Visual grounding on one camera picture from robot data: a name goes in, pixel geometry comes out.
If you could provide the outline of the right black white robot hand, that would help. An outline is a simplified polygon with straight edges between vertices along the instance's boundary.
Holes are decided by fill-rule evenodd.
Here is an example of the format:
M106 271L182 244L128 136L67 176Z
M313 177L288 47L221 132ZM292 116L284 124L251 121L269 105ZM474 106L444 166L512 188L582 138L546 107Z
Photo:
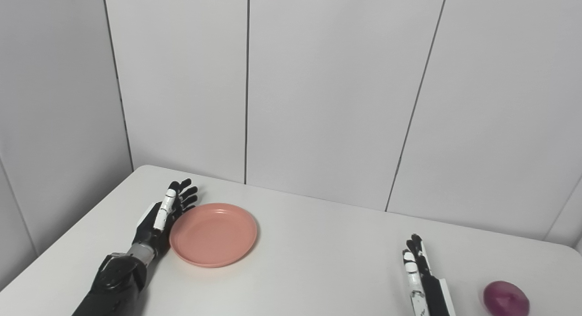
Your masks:
M416 233L406 241L402 262L409 283L409 297L415 316L455 316L445 279L432 274L423 239Z

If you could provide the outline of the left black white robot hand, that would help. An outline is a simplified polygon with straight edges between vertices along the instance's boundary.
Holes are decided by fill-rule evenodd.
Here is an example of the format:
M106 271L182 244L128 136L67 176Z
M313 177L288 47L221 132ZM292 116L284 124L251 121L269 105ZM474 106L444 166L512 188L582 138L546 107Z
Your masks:
M169 233L182 215L195 207L198 187L190 178L173 181L161 201L152 204L140 219L132 245L139 244L152 251L158 258L169 249Z

